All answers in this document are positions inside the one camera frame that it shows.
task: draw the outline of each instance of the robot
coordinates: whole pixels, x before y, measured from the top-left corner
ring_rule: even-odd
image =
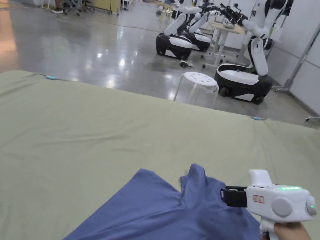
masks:
[[[221,96],[247,100],[257,105],[263,102],[272,88],[263,50],[271,48],[270,30],[278,17],[289,15],[292,4],[293,0],[258,0],[251,21],[241,11],[233,11],[230,6],[221,4],[220,13],[231,23],[248,31],[248,51],[253,65],[252,68],[236,64],[220,65],[214,79]]]
[[[160,33],[156,38],[156,50],[158,55],[166,55],[176,57],[182,60],[187,60],[192,51],[192,42],[184,36],[174,35],[177,29],[188,21],[190,14],[196,14],[202,11],[198,7],[191,6],[192,0],[185,0],[179,7],[182,12],[177,19],[172,22],[163,33]]]
[[[270,240],[279,240],[274,233],[276,222],[300,222],[312,220],[317,214],[315,199],[308,190],[297,186],[272,184],[266,170],[250,170],[248,187],[226,186],[221,189],[221,199],[230,207],[247,207],[261,216],[260,233]]]
[[[188,30],[182,35],[189,39],[192,43],[192,49],[198,50],[201,52],[206,52],[210,45],[211,45],[211,38],[207,37],[206,35],[202,34],[199,28],[208,20],[210,15],[215,15],[217,9],[216,7],[213,8],[205,8],[206,13],[196,14],[195,19],[197,20],[194,24],[192,24]]]

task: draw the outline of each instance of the shoe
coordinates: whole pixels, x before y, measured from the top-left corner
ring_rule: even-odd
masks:
[[[54,13],[63,13],[63,10],[60,8],[56,8],[56,10],[52,10]]]

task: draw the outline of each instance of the blue cloth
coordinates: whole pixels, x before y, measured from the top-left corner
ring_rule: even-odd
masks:
[[[181,192],[140,169],[64,240],[259,240],[259,222],[220,198],[223,182],[192,164]]]

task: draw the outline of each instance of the white panel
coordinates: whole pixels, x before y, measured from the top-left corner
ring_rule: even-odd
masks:
[[[225,46],[241,49],[243,38],[244,34],[229,33]]]
[[[316,38],[313,46],[310,49],[310,52],[307,56],[307,60],[310,61],[311,63],[317,65],[320,67],[320,36]]]
[[[320,22],[319,8],[319,0],[295,0],[276,46],[301,57]]]
[[[304,62],[290,92],[320,115],[320,68]]]
[[[293,73],[299,59],[274,47],[267,62],[269,67],[268,75],[283,85]]]

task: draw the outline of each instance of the white stool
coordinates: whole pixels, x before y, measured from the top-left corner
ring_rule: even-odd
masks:
[[[209,76],[202,74],[202,73],[186,72],[186,73],[182,74],[177,91],[176,91],[176,94],[175,94],[173,100],[175,101],[177,98],[178,91],[179,91],[180,84],[181,84],[183,77],[185,77],[187,80],[195,83],[193,86],[193,89],[191,90],[190,96],[189,96],[189,104],[192,104],[192,98],[193,98],[194,94],[196,94],[196,97],[193,101],[193,104],[196,103],[199,90],[202,89],[202,90],[204,90],[205,93],[213,93],[213,101],[212,101],[212,105],[211,105],[211,108],[213,108],[213,106],[216,102],[216,99],[217,99],[219,86],[218,86],[217,82],[212,77],[209,77]]]

